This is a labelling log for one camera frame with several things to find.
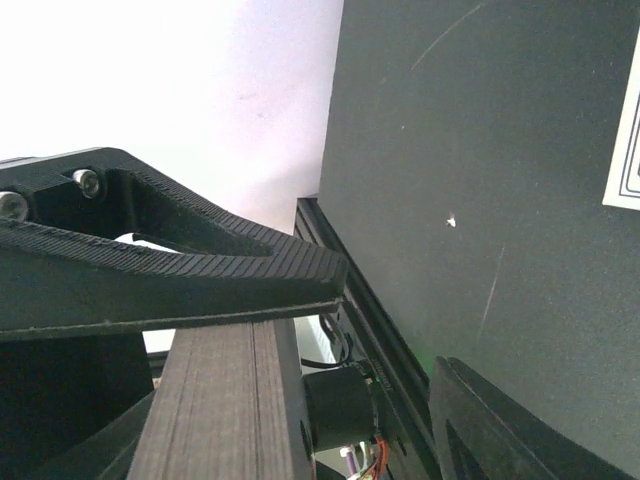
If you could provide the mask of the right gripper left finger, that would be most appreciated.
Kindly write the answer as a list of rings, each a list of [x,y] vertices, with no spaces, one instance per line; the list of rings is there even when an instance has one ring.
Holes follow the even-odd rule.
[[[34,471],[35,479],[125,479],[155,391],[87,440]]]

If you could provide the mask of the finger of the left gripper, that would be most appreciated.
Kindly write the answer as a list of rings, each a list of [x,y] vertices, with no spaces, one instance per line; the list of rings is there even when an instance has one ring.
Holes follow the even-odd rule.
[[[5,341],[332,313],[347,271],[121,149],[1,164]]]

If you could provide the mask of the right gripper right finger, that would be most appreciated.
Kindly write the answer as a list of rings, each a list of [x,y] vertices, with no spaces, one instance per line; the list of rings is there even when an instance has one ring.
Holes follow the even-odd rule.
[[[429,408],[445,479],[629,479],[464,362],[438,357]]]

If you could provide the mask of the blue-backed playing card deck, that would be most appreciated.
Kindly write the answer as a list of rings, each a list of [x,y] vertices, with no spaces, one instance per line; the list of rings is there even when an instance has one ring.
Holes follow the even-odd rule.
[[[294,322],[176,332],[131,479],[313,479]]]

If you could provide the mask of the dealt cards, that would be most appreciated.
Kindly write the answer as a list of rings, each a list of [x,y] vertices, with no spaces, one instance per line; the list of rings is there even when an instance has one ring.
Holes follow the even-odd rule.
[[[639,44],[634,50],[602,204],[639,210]]]

